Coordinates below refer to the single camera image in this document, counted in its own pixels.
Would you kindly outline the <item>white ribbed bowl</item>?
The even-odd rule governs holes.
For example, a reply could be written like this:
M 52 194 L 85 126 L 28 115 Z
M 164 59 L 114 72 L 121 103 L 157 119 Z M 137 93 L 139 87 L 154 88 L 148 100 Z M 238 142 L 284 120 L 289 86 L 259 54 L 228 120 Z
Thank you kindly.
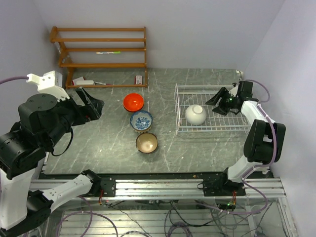
M 185 119 L 191 125 L 201 125 L 206 121 L 206 110 L 200 105 L 190 105 L 185 111 Z

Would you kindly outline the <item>brown bowl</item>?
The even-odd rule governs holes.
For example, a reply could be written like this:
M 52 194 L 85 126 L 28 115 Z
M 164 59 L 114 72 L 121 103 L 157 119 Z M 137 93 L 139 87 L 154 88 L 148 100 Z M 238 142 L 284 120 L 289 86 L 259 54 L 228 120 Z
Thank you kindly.
M 158 148 L 158 139 L 152 133 L 142 133 L 136 138 L 136 148 L 138 151 L 150 154 Z

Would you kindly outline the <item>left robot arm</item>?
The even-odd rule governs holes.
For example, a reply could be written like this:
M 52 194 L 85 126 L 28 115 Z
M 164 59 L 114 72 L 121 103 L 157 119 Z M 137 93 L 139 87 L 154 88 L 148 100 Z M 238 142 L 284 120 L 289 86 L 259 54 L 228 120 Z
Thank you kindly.
M 0 234 L 17 237 L 45 222 L 51 213 L 72 198 L 95 196 L 101 190 L 101 177 L 91 170 L 75 179 L 44 191 L 30 191 L 32 177 L 47 153 L 73 127 L 97 120 L 104 102 L 83 88 L 76 93 L 77 104 L 65 95 L 56 98 L 43 93 L 31 96 L 18 107 L 20 120 L 0 138 Z

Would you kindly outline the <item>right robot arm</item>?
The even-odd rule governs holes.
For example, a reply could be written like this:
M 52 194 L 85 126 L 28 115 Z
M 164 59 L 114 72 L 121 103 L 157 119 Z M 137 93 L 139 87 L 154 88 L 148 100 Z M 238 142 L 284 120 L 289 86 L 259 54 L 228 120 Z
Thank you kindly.
M 220 115 L 241 113 L 251 126 L 242 157 L 217 178 L 198 184 L 206 197 L 239 194 L 250 174 L 259 169 L 267 170 L 280 159 L 286 126 L 271 119 L 261 102 L 253 97 L 253 83 L 252 80 L 241 80 L 234 83 L 231 90 L 222 87 L 206 102 Z

